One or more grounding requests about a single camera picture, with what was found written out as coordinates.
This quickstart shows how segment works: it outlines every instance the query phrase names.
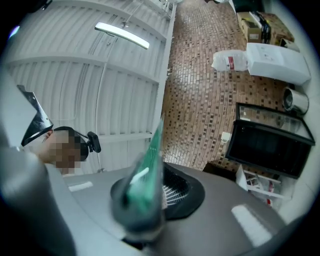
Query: black cabinet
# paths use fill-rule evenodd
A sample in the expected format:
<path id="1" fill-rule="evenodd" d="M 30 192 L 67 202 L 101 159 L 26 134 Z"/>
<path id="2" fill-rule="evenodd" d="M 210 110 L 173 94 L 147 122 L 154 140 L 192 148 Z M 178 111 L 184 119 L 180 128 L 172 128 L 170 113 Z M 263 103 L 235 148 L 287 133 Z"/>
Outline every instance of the black cabinet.
<path id="1" fill-rule="evenodd" d="M 303 119 L 271 108 L 236 104 L 226 158 L 297 179 L 315 145 Z"/>

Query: cardboard box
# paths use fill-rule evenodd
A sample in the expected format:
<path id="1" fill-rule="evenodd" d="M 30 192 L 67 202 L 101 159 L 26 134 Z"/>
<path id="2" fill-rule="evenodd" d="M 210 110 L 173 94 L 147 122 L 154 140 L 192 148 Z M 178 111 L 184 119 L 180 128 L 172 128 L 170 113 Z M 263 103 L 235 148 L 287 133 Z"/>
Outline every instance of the cardboard box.
<path id="1" fill-rule="evenodd" d="M 272 13 L 260 12 L 261 16 L 266 20 L 271 28 L 270 45 L 280 46 L 281 39 L 287 39 L 294 42 L 295 38 L 289 29 L 282 23 L 277 15 Z"/>
<path id="2" fill-rule="evenodd" d="M 261 28 L 249 12 L 237 13 L 238 23 L 248 43 L 261 43 Z"/>

